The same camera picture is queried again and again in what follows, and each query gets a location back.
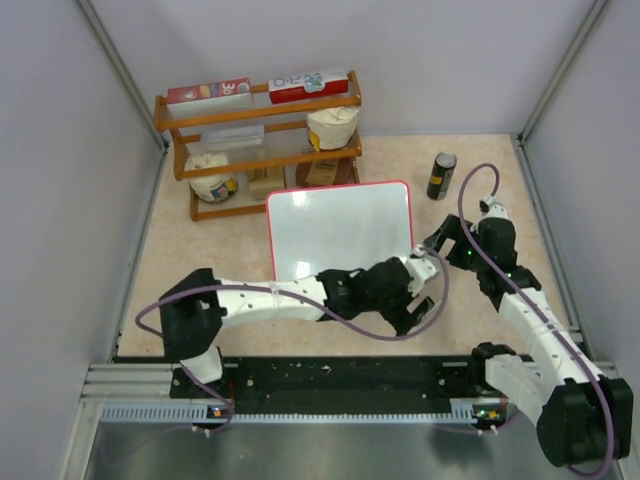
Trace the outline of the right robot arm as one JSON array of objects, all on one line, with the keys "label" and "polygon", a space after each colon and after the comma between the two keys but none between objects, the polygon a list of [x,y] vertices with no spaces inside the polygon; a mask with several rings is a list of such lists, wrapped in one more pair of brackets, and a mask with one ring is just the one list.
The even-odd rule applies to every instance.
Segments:
[{"label": "right robot arm", "polygon": [[525,341],[535,365],[506,345],[481,343],[466,372],[469,388],[481,396],[497,390],[511,400],[535,426],[556,467],[627,457],[631,387],[594,364],[553,314],[540,282],[517,262],[516,231],[506,209],[483,203],[481,210],[476,223],[447,215],[424,244],[438,251],[452,241],[448,264],[476,275],[480,291]]}]

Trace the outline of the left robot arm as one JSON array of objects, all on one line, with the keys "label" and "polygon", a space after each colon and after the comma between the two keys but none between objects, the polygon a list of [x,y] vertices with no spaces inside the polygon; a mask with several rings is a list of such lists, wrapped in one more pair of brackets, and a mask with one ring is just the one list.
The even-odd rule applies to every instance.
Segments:
[{"label": "left robot arm", "polygon": [[212,269],[197,269],[160,298],[164,354],[192,373],[203,395],[216,396],[227,382],[214,344],[221,330],[275,319],[351,321],[375,312],[403,337],[432,309],[432,301],[419,296],[439,272],[430,258],[399,257],[368,269],[328,269],[271,283],[217,279]]}]

